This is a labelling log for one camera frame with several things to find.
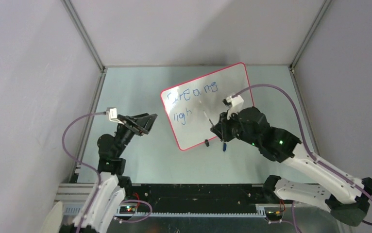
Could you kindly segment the white whiteboard marker pen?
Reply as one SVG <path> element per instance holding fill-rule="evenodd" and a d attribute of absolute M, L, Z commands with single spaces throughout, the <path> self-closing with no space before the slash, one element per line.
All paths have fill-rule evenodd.
<path fill-rule="evenodd" d="M 211 120 L 211 118 L 209 117 L 209 115 L 206 113 L 206 111 L 203 111 L 203 114 L 204 114 L 204 116 L 207 118 L 207 120 L 209 121 L 211 127 L 213 127 L 213 126 L 214 126 L 214 123 L 213 123 L 213 121 Z"/>

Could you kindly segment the pink-framed whiteboard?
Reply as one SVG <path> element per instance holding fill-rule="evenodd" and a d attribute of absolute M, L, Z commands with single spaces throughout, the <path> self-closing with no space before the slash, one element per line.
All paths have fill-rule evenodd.
<path fill-rule="evenodd" d="M 216 124 L 228 109 L 222 100 L 249 86 L 246 65 L 237 63 L 163 90 L 160 98 L 178 148 L 186 151 L 216 138 L 203 111 Z"/>

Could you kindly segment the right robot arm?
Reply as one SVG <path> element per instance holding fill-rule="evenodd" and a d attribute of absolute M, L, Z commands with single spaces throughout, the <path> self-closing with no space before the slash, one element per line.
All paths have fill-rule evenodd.
<path fill-rule="evenodd" d="M 320 156 L 308 152 L 304 143 L 287 130 L 271 126 L 255 107 L 238 113 L 223 112 L 210 131 L 223 142 L 238 139 L 258 148 L 273 162 L 292 167 L 316 182 L 297 183 L 276 175 L 264 182 L 265 201 L 279 199 L 303 202 L 331 214 L 338 221 L 357 227 L 368 213 L 372 178 L 353 177 Z"/>

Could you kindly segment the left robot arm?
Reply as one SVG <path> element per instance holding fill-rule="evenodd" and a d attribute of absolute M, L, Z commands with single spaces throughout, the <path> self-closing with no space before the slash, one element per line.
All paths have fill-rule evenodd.
<path fill-rule="evenodd" d="M 96 174 L 96 182 L 82 209 L 70 225 L 60 226 L 60 233 L 105 233 L 111 224 L 119 206 L 133 198 L 134 190 L 130 177 L 124 176 L 125 159 L 122 153 L 135 135 L 148 135 L 157 119 L 157 114 L 143 113 L 135 116 L 123 116 L 111 108 L 104 112 L 89 113 L 73 120 L 62 135 L 62 147 L 66 155 L 81 166 Z M 104 134 L 98 140 L 98 167 L 84 163 L 67 149 L 65 137 L 67 131 L 77 121 L 86 117 L 106 115 L 111 122 L 117 123 L 114 135 Z"/>

